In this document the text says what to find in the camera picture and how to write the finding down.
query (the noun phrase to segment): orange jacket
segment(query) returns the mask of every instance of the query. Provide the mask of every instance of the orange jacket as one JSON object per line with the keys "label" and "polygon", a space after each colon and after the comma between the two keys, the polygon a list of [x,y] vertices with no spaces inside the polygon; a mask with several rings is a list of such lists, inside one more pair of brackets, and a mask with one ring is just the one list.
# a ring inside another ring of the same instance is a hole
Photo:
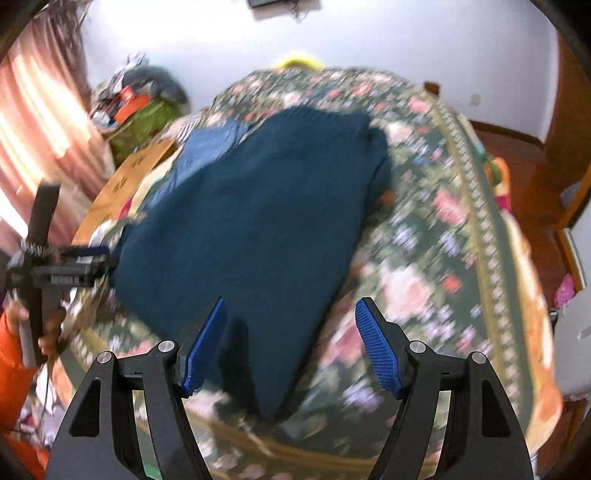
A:
{"label": "orange jacket", "polygon": [[41,480],[47,466],[47,451],[8,437],[18,420],[36,369],[22,365],[21,342],[8,332],[5,315],[0,317],[0,434],[7,437],[27,470]]}

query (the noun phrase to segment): person's hand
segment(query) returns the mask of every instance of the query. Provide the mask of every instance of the person's hand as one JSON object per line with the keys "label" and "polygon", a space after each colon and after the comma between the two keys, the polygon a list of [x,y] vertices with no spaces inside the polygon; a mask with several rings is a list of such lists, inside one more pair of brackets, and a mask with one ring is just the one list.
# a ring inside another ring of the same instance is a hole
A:
{"label": "person's hand", "polygon": [[[66,311],[62,308],[57,309],[49,315],[49,318],[43,322],[43,330],[45,335],[39,338],[39,347],[43,355],[53,355],[57,352],[57,340],[60,336],[60,326],[66,318]],[[19,336],[18,324],[19,322],[28,322],[29,312],[22,303],[12,301],[6,309],[6,326],[8,332],[15,337]]]}

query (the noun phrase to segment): wooden floor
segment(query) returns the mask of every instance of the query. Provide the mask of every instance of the wooden floor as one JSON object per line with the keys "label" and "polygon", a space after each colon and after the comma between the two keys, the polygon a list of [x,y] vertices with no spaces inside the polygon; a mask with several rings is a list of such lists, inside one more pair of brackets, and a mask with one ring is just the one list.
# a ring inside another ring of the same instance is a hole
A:
{"label": "wooden floor", "polygon": [[[556,185],[557,179],[547,173],[544,152],[540,148],[498,134],[477,133],[486,150],[504,158],[509,166],[513,213],[531,244],[531,257],[546,302],[552,307],[554,292],[567,273],[553,233],[554,225],[564,212],[559,198],[561,187]],[[577,411],[574,403],[565,403],[554,433],[538,452],[538,474],[542,478],[571,440],[571,421]]]}

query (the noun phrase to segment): floral bedspread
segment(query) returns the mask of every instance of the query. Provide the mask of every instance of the floral bedspread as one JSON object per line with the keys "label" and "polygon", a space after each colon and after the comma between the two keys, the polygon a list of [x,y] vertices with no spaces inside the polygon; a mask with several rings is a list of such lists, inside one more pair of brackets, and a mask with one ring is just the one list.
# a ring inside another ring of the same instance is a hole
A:
{"label": "floral bedspread", "polygon": [[[530,354],[508,227],[486,182],[471,127],[419,87],[393,73],[366,69],[254,72],[221,93],[200,126],[228,118],[258,125],[293,105],[370,114],[388,138],[391,194],[367,221],[349,276],[296,387],[292,415],[262,424],[207,384],[187,400],[211,471],[238,479],[367,477],[398,402],[381,390],[355,327],[355,301],[362,296],[373,297],[410,339],[423,340],[437,352],[486,353],[522,428],[529,431],[541,388],[534,364],[540,360]],[[530,277],[537,282],[535,274]],[[541,324],[547,323],[543,310],[538,308],[536,317]],[[84,330],[62,363],[77,385],[100,351],[132,355],[157,341],[140,319],[118,313]],[[547,354],[545,361],[548,371]],[[551,380],[544,385],[556,389]],[[559,404],[553,400],[551,414]],[[448,406],[449,393],[441,393],[424,476],[436,465]],[[141,395],[135,407],[148,473],[157,476]]]}

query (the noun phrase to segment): green bag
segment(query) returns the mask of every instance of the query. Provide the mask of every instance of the green bag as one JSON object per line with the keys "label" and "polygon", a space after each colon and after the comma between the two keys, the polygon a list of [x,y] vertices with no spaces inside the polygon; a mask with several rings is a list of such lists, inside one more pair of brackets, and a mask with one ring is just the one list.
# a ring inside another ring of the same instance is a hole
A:
{"label": "green bag", "polygon": [[179,116],[174,104],[162,98],[153,99],[147,106],[135,112],[107,137],[115,167],[119,168],[133,152],[147,147],[168,122]]}

